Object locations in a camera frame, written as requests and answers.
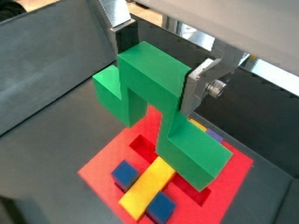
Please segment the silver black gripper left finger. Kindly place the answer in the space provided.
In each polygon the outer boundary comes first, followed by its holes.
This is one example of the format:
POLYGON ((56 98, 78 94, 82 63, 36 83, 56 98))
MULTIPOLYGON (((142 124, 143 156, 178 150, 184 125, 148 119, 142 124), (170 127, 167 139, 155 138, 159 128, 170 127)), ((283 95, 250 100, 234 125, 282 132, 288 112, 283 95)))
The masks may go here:
POLYGON ((139 43, 138 22, 131 18, 127 0, 98 0, 115 55, 139 43))

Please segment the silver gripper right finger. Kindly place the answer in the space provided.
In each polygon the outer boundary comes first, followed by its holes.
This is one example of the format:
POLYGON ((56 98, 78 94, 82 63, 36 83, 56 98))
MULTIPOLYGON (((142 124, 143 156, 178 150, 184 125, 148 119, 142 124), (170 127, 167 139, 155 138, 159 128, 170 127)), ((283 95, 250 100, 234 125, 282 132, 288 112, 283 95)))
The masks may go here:
POLYGON ((232 73, 239 66, 244 52, 232 45, 224 45, 219 58, 207 58, 200 65, 192 69, 186 78, 180 112, 190 116, 192 111, 200 106, 206 95, 218 98, 223 93, 226 83, 220 78, 232 73))

